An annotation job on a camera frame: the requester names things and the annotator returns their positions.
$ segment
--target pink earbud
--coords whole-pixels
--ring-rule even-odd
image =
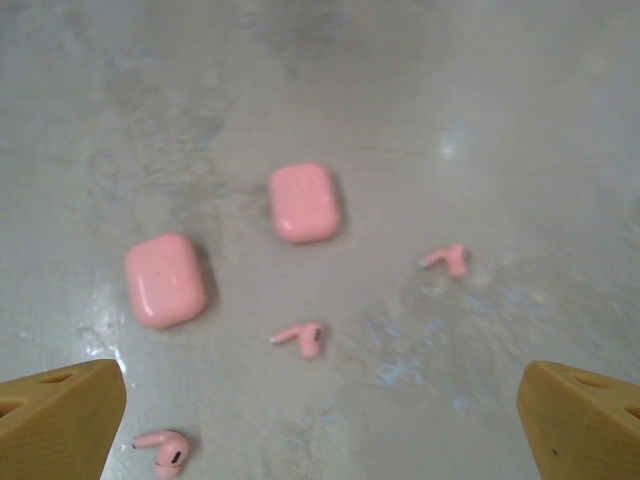
[[[456,243],[427,255],[420,261],[420,266],[428,268],[440,262],[446,262],[449,275],[455,278],[462,278],[469,274],[469,267],[467,266],[468,255],[467,247],[461,243]]]
[[[178,432],[162,430],[133,439],[133,448],[160,446],[156,459],[156,476],[161,480],[176,478],[189,454],[189,442]]]
[[[324,342],[324,327],[317,322],[303,323],[296,325],[282,333],[278,333],[270,338],[274,345],[287,342],[298,337],[300,345],[300,355],[304,358],[316,358],[322,351]]]

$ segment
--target gray concrete floor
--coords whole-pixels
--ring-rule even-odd
[[[115,358],[131,438],[186,479],[530,480],[545,359],[640,381],[634,0],[12,0],[0,28],[0,380]],[[291,246],[267,179],[315,160],[347,224]],[[212,301],[155,332],[127,249],[201,247]],[[416,260],[460,241],[462,283]],[[324,359],[270,334],[323,318]]]

